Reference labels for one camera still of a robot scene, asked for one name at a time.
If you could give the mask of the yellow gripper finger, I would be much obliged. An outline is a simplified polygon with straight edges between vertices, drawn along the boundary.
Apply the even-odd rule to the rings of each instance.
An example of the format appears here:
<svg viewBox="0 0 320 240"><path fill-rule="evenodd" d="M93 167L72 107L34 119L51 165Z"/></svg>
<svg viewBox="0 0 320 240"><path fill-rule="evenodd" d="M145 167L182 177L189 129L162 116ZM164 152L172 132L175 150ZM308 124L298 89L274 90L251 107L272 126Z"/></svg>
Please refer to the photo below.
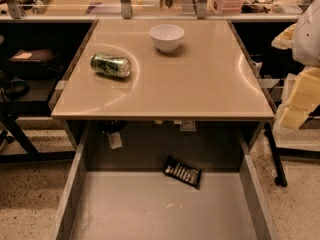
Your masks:
<svg viewBox="0 0 320 240"><path fill-rule="evenodd" d="M273 39L273 41L271 42L271 46L281 50L292 49L295 29L296 23L287 27Z"/></svg>
<svg viewBox="0 0 320 240"><path fill-rule="evenodd" d="M279 118L279 125L298 130L319 105L320 68L305 67L295 78L293 89Z"/></svg>

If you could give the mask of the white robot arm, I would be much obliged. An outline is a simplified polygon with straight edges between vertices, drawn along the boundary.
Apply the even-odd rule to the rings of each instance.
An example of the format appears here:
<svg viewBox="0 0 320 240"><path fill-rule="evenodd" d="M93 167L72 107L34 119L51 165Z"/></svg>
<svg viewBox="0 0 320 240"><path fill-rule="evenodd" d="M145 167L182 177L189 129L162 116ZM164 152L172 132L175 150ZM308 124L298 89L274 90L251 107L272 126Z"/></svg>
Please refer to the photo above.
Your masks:
<svg viewBox="0 0 320 240"><path fill-rule="evenodd" d="M320 105L320 0L314 0L295 24L274 38L271 46L291 49L293 59L304 65L278 117L281 127L298 130Z"/></svg>

